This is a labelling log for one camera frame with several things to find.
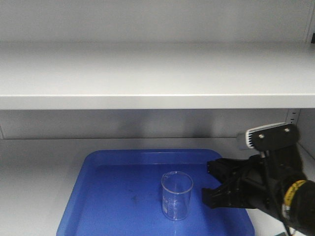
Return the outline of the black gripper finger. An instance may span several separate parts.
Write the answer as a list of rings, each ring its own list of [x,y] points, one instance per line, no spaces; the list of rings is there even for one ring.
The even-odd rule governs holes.
[[[214,209],[219,207],[243,208],[240,187],[236,184],[222,184],[216,189],[202,188],[202,202]]]
[[[207,173],[216,178],[220,183],[225,183],[228,180],[238,177],[247,163],[248,160],[219,158],[207,162]]]

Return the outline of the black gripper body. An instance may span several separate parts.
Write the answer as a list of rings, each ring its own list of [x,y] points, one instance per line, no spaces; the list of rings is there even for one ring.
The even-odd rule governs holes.
[[[304,216],[307,177],[296,145],[268,150],[247,159],[238,177],[228,184],[240,187],[243,208],[257,208],[271,216]]]

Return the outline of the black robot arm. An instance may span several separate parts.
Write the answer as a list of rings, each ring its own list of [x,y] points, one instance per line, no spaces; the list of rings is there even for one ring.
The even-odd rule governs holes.
[[[315,183],[307,179],[296,145],[264,150],[249,159],[219,158],[207,162],[207,172],[220,186],[202,189],[210,208],[258,209],[294,229],[315,234]]]

